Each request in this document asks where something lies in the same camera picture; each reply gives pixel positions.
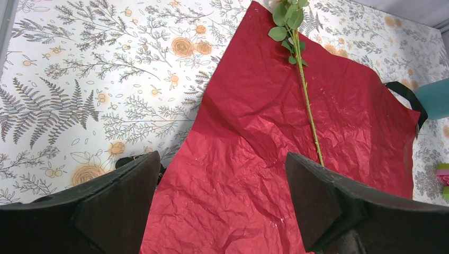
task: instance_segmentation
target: white tablecloth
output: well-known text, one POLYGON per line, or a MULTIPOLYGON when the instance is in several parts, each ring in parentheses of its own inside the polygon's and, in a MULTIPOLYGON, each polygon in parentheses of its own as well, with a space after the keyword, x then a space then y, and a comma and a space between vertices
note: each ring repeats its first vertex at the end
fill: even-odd
MULTIPOLYGON (((167 166, 249 3, 20 0, 0 89, 0 204, 83 183, 121 157, 158 150, 167 166)), ((301 32, 385 82, 449 77, 438 30, 346 0, 310 0, 301 32)), ((447 204, 434 171, 448 139, 448 119, 421 130, 416 200, 447 204)))

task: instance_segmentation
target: flower stem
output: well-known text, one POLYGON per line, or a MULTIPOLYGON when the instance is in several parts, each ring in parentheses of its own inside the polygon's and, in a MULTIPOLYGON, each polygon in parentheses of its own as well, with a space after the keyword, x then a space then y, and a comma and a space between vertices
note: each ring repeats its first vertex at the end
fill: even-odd
POLYGON ((322 155, 321 155, 320 143, 318 142, 317 130, 315 128, 315 123, 313 121, 312 109, 310 108, 309 95, 307 93, 307 83, 306 83, 306 79, 304 78, 304 70, 302 68, 301 50, 299 47, 299 34, 298 34, 297 30, 294 30, 294 32, 293 32, 293 42, 294 42, 297 65, 299 67, 299 72, 301 74, 302 87, 304 88, 304 95, 306 97, 307 112, 309 113, 310 125, 312 126, 313 139, 315 140, 315 145, 317 146, 317 153, 318 153, 318 158, 320 159, 320 164, 324 167, 324 163, 323 163, 323 159, 322 159, 322 155))

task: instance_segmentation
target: red paper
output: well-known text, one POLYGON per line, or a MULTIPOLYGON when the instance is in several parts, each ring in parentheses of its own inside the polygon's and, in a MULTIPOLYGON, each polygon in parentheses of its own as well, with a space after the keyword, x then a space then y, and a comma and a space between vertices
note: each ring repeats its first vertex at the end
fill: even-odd
MULTIPOLYGON (((284 162, 288 151, 318 156, 298 68, 267 36, 273 26, 252 2, 157 189, 142 254, 304 253, 284 162)), ((419 113, 373 70, 301 40, 325 166, 411 198, 419 113)))

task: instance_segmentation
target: botanical print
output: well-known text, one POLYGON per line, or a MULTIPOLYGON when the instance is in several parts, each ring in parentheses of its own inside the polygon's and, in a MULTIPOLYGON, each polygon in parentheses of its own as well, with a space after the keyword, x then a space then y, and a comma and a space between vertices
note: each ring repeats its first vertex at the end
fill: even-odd
MULTIPOLYGON (((383 82, 449 77, 437 30, 347 0, 309 2, 300 32, 383 82)), ((19 0, 0 84, 0 204, 82 184, 122 157, 157 150, 167 166, 249 5, 19 0)), ((427 121, 414 144, 417 200, 446 204, 432 170, 449 160, 448 126, 427 121)))

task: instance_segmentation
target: black strap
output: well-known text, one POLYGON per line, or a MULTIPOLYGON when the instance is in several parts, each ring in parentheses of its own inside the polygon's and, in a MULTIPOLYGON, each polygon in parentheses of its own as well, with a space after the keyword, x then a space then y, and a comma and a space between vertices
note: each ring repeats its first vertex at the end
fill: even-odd
POLYGON ((418 134, 419 130, 421 130, 421 127, 423 126, 424 122, 427 120, 428 116, 427 116, 426 110, 421 105, 421 102, 419 102, 415 93, 412 90, 410 90, 408 87, 406 87, 405 85, 403 85, 397 81, 388 82, 385 84, 385 86, 388 89, 398 93, 399 95, 401 95, 402 97, 407 99, 410 102, 411 109, 421 113, 419 116, 418 126, 417 126, 417 134, 418 134))

